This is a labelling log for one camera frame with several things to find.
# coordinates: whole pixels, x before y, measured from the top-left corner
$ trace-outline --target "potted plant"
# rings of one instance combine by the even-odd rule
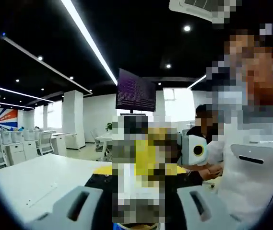
[[[107,130],[107,132],[109,131],[109,130],[112,130],[113,129],[113,123],[108,123],[107,125],[106,125],[106,130]]]

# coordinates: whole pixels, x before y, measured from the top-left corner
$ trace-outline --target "desk drawer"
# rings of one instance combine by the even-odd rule
[[[23,144],[15,144],[10,146],[10,151],[11,152],[21,152],[23,151]]]

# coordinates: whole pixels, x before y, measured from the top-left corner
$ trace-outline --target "ceiling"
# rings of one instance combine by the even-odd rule
[[[148,77],[158,90],[188,87],[206,73],[223,48],[211,22],[171,11],[169,0],[72,2],[116,79],[121,68]],[[183,30],[185,25],[191,27],[189,32]],[[2,40],[3,32],[34,56],[43,56],[43,61],[60,73],[73,76],[76,83],[92,90],[93,96],[116,92],[61,1],[2,1],[0,87],[52,101],[61,100],[64,92],[71,90],[88,94]],[[205,84],[195,89],[205,89]],[[0,102],[22,106],[48,103],[5,91],[0,91],[0,96]]]

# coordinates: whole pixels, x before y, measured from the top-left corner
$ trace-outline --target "floor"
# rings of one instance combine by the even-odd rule
[[[84,148],[81,148],[80,151],[67,149],[67,157],[96,161],[103,156],[102,152],[95,151],[95,144],[87,143]]]

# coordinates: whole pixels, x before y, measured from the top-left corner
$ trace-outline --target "window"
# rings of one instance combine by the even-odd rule
[[[34,110],[34,126],[44,127],[44,106],[36,107]]]
[[[193,92],[187,88],[164,88],[165,115],[171,121],[195,120]]]
[[[61,128],[61,101],[54,102],[48,105],[47,127]]]
[[[117,116],[120,116],[120,114],[129,114],[130,110],[127,109],[117,109]],[[153,116],[153,112],[149,111],[138,111],[138,110],[133,110],[134,114],[146,114],[146,116]]]

